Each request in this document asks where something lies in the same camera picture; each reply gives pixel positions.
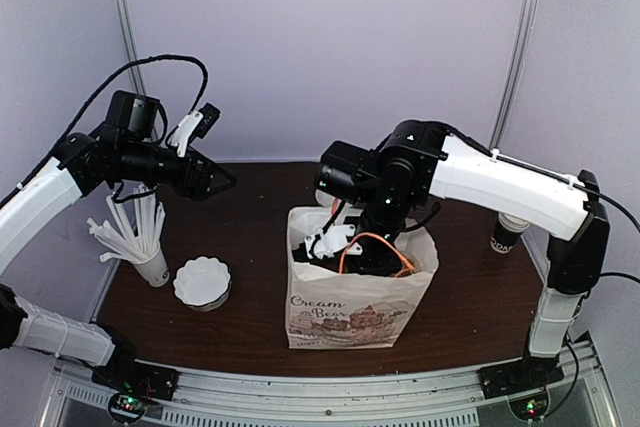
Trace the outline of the white paper takeout bag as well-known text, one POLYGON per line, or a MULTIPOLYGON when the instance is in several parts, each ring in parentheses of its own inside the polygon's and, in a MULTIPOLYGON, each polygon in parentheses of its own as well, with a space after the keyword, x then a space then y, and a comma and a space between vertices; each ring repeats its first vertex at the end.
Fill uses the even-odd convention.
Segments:
POLYGON ((399 236, 395 245, 415 268, 401 277, 341 274, 335 268, 295 260, 294 249, 311 246, 330 214, 329 207, 294 207, 288 213, 288 346, 311 350, 391 347, 439 267, 435 242, 424 228, 399 236))

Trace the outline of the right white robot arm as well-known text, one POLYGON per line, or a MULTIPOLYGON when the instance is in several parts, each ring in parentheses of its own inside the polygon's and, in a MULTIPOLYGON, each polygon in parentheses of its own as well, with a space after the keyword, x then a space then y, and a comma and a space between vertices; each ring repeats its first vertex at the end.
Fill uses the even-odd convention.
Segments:
POLYGON ((548 273, 526 356, 513 366, 519 387, 551 371, 581 297, 597 283, 610 224, 595 176, 556 174, 490 151, 456 128, 406 120, 375 149, 335 141, 322 154, 318 190, 361 204, 358 230, 394 241, 409 211, 431 197, 494 211, 501 227, 518 221, 547 231, 548 273))

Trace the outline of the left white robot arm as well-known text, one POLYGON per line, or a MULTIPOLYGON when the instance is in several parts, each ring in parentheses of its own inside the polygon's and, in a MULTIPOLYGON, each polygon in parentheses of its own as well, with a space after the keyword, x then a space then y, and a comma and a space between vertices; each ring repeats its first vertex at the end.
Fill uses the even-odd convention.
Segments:
MULTIPOLYGON (((151 134, 159 100, 126 91, 113 94, 104 121, 89 135, 66 134, 45 164, 1 209, 1 266, 7 268, 59 213, 103 183, 167 185, 179 196, 205 201, 231 189, 235 177, 193 149, 219 119, 210 103, 187 114, 161 145, 151 134)), ((1 346, 24 347, 103 367, 123 391, 137 389, 144 371, 124 341, 96 324, 42 309, 1 288, 1 346)))

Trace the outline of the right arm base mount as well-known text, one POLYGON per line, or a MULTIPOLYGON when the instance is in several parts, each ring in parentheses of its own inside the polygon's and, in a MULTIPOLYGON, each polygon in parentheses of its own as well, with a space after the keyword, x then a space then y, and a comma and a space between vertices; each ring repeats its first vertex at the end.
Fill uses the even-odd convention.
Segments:
POLYGON ((511 396, 545 387, 564 379, 556 358, 522 358, 483 367, 478 377, 486 399, 511 396))

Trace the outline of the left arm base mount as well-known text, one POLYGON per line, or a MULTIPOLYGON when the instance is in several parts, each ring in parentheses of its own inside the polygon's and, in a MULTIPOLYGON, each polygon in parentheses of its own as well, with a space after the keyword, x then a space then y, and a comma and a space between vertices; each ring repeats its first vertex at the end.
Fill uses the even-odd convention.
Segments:
POLYGON ((91 366, 91 380, 141 400, 171 401, 179 373, 175 369, 134 361, 118 369, 115 366, 91 366))

